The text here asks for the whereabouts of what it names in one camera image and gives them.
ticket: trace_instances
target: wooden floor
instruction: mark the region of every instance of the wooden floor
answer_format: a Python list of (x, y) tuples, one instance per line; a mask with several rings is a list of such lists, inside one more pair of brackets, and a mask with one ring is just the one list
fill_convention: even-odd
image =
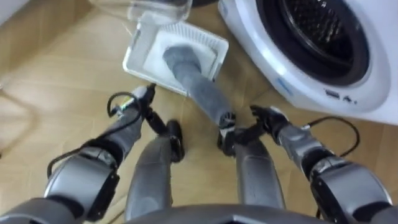
[[(42, 195), (49, 160), (104, 131), (111, 122), (105, 106), (112, 93), (147, 84), (122, 69), (131, 38), (122, 22), (82, 2), (35, 0), (0, 28), (0, 78), (11, 77), (0, 92), (0, 212)], [(298, 125), (324, 115), (294, 108), (275, 92), (215, 5), (194, 10), (190, 22), (229, 40), (217, 84), (236, 110), (239, 125), (254, 122), (249, 111), (253, 103), (277, 106)], [(163, 119), (178, 119), (183, 128), (187, 156), (172, 166), (174, 204), (236, 203), (234, 160), (217, 150), (216, 126), (190, 99), (162, 88), (153, 107)], [(348, 158), (373, 170), (397, 202), (398, 127), (351, 120), (362, 143)], [(337, 154), (354, 141), (349, 128), (332, 121), (313, 133)], [(136, 159), (154, 137), (145, 124), (119, 171), (122, 179), (103, 223), (123, 212)], [(288, 209), (313, 215), (316, 206), (303, 175), (282, 148), (269, 137), (262, 140), (275, 160)]]

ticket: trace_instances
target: white wall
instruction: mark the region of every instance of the white wall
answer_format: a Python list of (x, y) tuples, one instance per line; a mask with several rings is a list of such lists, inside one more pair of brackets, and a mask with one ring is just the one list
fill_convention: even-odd
[(29, 0), (0, 0), (0, 25), (6, 22)]

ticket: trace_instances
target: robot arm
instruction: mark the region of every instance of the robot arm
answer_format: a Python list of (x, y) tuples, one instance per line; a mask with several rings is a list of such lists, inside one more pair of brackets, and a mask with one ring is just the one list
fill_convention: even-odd
[(163, 122), (157, 123), (159, 117), (149, 107), (154, 87), (134, 90), (132, 94), (139, 102), (129, 100), (115, 107), (110, 115), (118, 115), (118, 120), (55, 169), (43, 198), (13, 208), (0, 217), (0, 223), (71, 224), (102, 219), (119, 182), (118, 168), (140, 139), (143, 120), (159, 132), (165, 129)]
[(392, 207), (387, 190), (370, 170), (336, 156), (309, 130), (291, 124), (279, 110), (258, 106), (251, 109), (262, 130), (285, 149), (309, 180), (325, 220), (367, 223), (380, 211)]

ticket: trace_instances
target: washing machine drum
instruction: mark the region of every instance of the washing machine drum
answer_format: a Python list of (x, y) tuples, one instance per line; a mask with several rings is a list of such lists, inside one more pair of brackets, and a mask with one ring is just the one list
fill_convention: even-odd
[(368, 43), (344, 0), (257, 0), (257, 6), (276, 46), (309, 76), (337, 86), (365, 76)]

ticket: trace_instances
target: plastic container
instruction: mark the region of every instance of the plastic container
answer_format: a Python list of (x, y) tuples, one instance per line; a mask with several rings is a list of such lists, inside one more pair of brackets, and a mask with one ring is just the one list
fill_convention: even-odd
[(192, 0), (89, 0), (93, 5), (112, 16), (129, 22), (138, 22), (148, 12), (167, 17), (152, 21), (157, 25), (184, 21), (191, 10)]
[[(143, 19), (159, 19), (149, 14), (144, 17)], [(202, 75), (215, 81), (229, 43), (222, 37), (186, 22), (167, 26), (138, 25), (123, 60), (123, 69), (131, 75), (187, 96), (187, 91), (176, 81), (162, 58), (168, 47), (182, 44), (193, 48), (200, 60)]]

